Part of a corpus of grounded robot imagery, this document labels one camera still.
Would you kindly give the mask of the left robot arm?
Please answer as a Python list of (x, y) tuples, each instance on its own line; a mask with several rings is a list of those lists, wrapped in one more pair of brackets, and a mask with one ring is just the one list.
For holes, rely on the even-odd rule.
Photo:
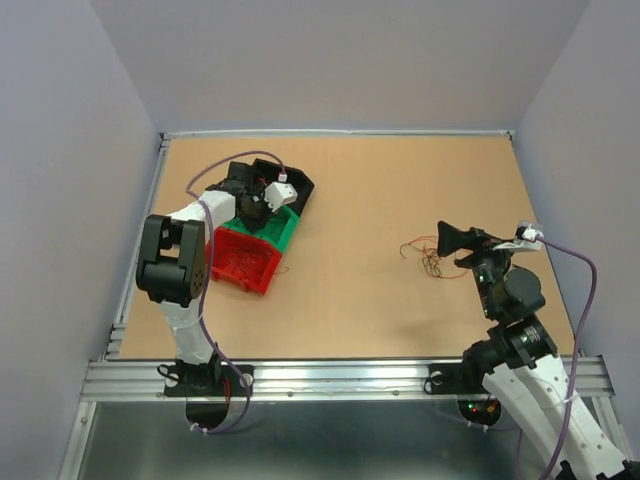
[(188, 187), (188, 205), (144, 221), (136, 285), (159, 305), (174, 340), (174, 363), (158, 368), (172, 395), (206, 395), (223, 388), (222, 361), (203, 325), (212, 270), (206, 248), (222, 224), (268, 217), (264, 189), (253, 166), (232, 161), (226, 177), (202, 193)]

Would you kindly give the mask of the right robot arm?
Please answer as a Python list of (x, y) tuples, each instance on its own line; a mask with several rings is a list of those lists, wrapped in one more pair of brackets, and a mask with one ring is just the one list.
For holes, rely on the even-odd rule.
[(517, 252), (551, 244), (542, 229), (522, 222), (511, 239), (475, 227), (460, 230), (445, 221), (437, 229), (438, 256), (466, 251), (454, 263), (472, 272), (483, 314), (495, 325), (460, 362), (435, 367), (424, 391), (494, 397), (546, 461), (543, 479), (638, 478), (638, 462), (607, 437), (576, 389), (579, 354), (574, 352), (566, 367), (538, 319), (546, 304), (538, 276), (512, 262)]

